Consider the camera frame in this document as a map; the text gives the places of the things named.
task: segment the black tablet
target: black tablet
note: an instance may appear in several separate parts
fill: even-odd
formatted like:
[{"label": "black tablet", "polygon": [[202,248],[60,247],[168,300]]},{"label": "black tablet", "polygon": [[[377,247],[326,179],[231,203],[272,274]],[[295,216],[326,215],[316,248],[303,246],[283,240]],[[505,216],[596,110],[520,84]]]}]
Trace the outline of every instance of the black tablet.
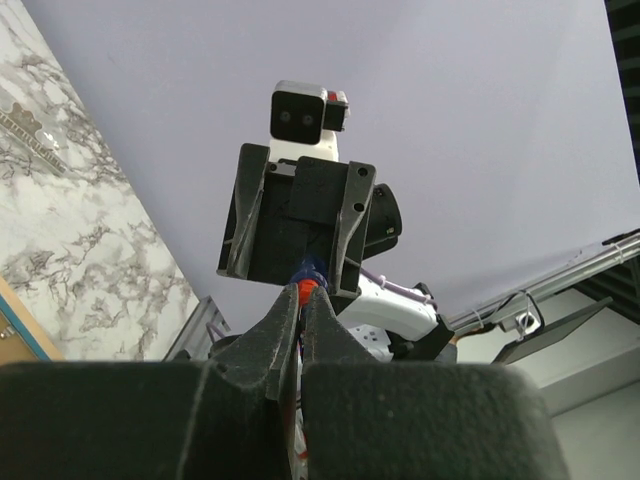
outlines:
[{"label": "black tablet", "polygon": [[558,343],[595,314],[599,313],[612,301],[611,297],[607,297],[541,328],[537,332],[525,337],[522,341],[511,342],[505,345],[493,363],[509,364],[517,362],[543,348]]}]

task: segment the camera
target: camera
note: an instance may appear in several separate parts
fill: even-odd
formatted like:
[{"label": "camera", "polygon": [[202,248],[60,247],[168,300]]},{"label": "camera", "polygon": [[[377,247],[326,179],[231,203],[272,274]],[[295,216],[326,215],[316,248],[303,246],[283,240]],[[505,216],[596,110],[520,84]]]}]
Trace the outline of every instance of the camera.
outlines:
[{"label": "camera", "polygon": [[283,80],[271,96],[271,137],[303,145],[318,145],[322,131],[341,132],[348,116],[343,92],[319,85]]}]

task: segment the red object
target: red object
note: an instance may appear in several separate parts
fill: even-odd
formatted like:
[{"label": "red object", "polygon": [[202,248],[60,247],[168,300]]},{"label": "red object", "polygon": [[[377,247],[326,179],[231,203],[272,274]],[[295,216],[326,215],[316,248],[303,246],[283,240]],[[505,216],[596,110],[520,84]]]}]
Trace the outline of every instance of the red object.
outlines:
[{"label": "red object", "polygon": [[298,301],[300,307],[304,307],[309,303],[311,292],[318,286],[318,282],[311,279],[300,280],[298,282]]}]

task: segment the marble surface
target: marble surface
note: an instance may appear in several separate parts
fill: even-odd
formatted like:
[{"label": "marble surface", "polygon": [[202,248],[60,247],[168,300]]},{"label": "marble surface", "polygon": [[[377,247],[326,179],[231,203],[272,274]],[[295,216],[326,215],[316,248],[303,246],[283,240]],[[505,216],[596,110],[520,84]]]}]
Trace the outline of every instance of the marble surface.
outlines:
[{"label": "marble surface", "polygon": [[8,102],[68,172],[0,129],[0,275],[67,359],[161,359],[197,299],[17,0],[0,0]]}]

